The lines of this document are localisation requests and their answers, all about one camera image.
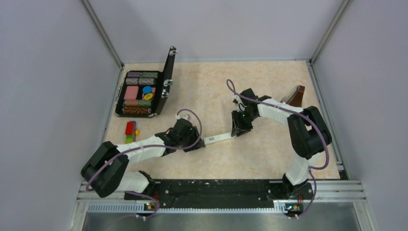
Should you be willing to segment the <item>white black remote control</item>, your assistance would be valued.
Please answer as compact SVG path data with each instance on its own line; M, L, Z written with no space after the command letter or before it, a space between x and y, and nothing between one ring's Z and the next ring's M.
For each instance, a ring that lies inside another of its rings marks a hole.
M231 136L230 133L223 133L223 134L219 134L219 135L205 137L204 138L204 143L205 143L205 145L210 145L210 144L215 144L215 143L222 142L222 141L228 141L228 140L231 140L233 138L235 138L235 137Z

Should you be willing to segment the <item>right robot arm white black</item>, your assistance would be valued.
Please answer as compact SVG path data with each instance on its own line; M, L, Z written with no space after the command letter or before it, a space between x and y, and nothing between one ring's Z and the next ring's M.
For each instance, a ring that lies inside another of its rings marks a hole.
M282 192L288 198L295 198L306 186L309 172L317 169L314 162L325 154L326 160L321 169L329 163L328 145L332 137L319 109L295 107L274 100L270 96L258 97L252 89L235 94L233 103L237 109L232 111L231 135L239 137L253 129L252 122L259 118L269 118L287 125L294 159L282 177Z

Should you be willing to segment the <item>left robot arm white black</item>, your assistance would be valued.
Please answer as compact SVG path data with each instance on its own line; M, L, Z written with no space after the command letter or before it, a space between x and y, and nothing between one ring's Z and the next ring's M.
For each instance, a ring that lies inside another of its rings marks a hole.
M80 174L87 182L87 190L95 191L100 198L114 192L136 192L148 199L154 193L154 180L143 170L127 172L127 168L141 161L163 157L177 150L184 152L204 148L199 129L190 121L180 118L165 132L132 143L114 145L103 142Z

